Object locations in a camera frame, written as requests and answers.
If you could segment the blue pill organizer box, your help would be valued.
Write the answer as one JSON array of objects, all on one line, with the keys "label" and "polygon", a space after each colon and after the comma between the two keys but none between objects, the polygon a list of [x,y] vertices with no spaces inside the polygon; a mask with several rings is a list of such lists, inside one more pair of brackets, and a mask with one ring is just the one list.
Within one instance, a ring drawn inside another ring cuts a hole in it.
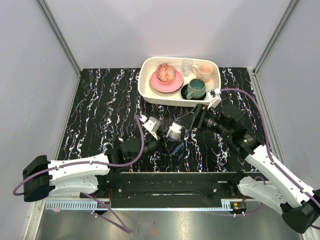
[{"label": "blue pill organizer box", "polygon": [[169,154],[170,154],[171,156],[172,156],[172,155],[175,155],[183,146],[184,146],[183,143],[180,143],[179,145],[174,146],[174,147],[170,150]]}]

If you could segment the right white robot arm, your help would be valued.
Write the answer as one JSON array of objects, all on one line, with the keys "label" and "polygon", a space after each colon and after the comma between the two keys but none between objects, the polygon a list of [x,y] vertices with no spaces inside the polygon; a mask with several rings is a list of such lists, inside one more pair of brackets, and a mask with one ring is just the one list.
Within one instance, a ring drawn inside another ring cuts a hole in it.
[{"label": "right white robot arm", "polygon": [[205,105],[198,104],[192,111],[178,117],[170,132],[181,129],[209,130],[218,134],[239,158],[257,168],[271,183],[269,187],[252,177],[239,173],[227,185],[228,195],[251,197],[279,213],[295,232],[305,233],[320,217],[320,191],[295,176],[270,151],[270,148],[245,127],[244,114],[234,105],[214,114]]}]

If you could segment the white pill bottle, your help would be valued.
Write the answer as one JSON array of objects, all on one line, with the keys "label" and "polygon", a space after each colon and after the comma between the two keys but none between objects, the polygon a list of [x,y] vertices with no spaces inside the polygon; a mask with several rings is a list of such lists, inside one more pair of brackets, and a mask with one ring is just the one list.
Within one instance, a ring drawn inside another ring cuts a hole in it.
[{"label": "white pill bottle", "polygon": [[167,131],[166,137],[172,140],[179,140],[181,137],[182,128],[183,127],[181,125],[173,122]]}]

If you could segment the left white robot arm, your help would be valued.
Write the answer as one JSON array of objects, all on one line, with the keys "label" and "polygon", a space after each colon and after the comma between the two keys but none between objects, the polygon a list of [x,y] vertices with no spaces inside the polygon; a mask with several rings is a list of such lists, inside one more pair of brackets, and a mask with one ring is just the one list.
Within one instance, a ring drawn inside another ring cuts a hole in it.
[{"label": "left white robot arm", "polygon": [[159,152],[162,156],[174,155],[182,146],[181,132],[157,131],[147,141],[130,137],[118,147],[91,157],[75,160],[48,160],[37,156],[22,171],[23,200],[36,202],[47,197],[93,194],[103,198],[108,193],[106,183],[99,176],[123,172],[141,157]]}]

